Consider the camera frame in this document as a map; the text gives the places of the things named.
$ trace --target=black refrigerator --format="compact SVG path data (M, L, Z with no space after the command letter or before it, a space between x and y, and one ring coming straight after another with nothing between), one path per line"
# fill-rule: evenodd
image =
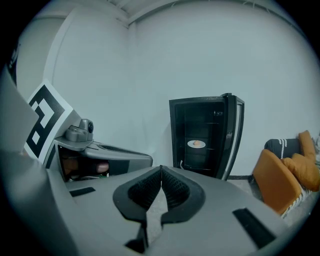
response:
M169 100L173 167L227 180L238 153L245 102L231 93Z

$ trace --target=floor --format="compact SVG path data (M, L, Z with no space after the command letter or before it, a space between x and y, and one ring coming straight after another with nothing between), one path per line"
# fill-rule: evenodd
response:
M237 186L241 190L245 191L249 195L263 201L262 195L260 193L259 187L256 182L248 182L246 179L239 180L228 180L228 182ZM288 215L283 219L285 223L290 227L295 222L301 220L302 218L308 216L316 203L320 192L313 192L309 195L299 206L293 209ZM160 236L162 227L160 224L161 215L168 211L167 200L165 193L160 189L158 195L153 201L151 207L146 213L147 218L147 236L148 243L152 243L158 236Z

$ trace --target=orange armchair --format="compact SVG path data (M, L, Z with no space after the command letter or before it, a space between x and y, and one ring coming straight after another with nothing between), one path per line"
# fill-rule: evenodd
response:
M301 186L291 171L271 151L264 149L253 170L264 203L278 214L301 194Z

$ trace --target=plate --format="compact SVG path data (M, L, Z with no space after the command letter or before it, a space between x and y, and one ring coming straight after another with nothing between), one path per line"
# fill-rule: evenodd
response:
M196 146L196 145L194 145L195 140L190 140L190 141L188 141L188 146L191 148L194 148L194 149L201 149L206 146L206 143L204 143L203 141L201 141L201 140L198 140L198 141L200 142L200 145Z

